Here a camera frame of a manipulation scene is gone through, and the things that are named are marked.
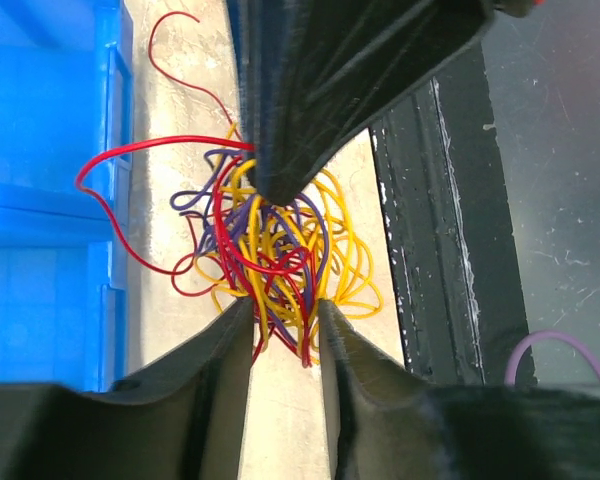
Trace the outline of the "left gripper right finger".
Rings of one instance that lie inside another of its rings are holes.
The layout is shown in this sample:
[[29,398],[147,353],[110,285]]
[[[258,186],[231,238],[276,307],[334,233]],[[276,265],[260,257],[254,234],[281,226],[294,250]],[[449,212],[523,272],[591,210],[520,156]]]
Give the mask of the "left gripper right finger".
[[436,385],[318,318],[333,478],[600,479],[600,385]]

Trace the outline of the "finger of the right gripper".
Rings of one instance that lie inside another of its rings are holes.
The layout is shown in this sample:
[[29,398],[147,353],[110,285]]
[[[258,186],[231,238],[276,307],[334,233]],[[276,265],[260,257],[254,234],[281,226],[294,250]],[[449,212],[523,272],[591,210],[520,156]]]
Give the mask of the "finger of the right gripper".
[[489,1],[230,1],[250,183],[290,203],[351,138],[475,44]]

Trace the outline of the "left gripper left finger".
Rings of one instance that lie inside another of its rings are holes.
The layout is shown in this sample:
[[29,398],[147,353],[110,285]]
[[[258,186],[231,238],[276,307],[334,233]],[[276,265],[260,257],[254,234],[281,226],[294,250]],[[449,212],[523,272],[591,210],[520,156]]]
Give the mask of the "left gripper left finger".
[[254,320],[235,301],[105,393],[0,384],[0,479],[235,479]]

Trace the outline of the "blue three-compartment plastic bin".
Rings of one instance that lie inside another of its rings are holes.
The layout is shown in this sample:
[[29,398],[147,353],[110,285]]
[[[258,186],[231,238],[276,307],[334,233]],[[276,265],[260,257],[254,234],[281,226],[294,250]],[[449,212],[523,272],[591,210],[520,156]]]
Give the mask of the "blue three-compartment plastic bin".
[[133,24],[120,1],[0,1],[0,381],[105,391],[126,370]]

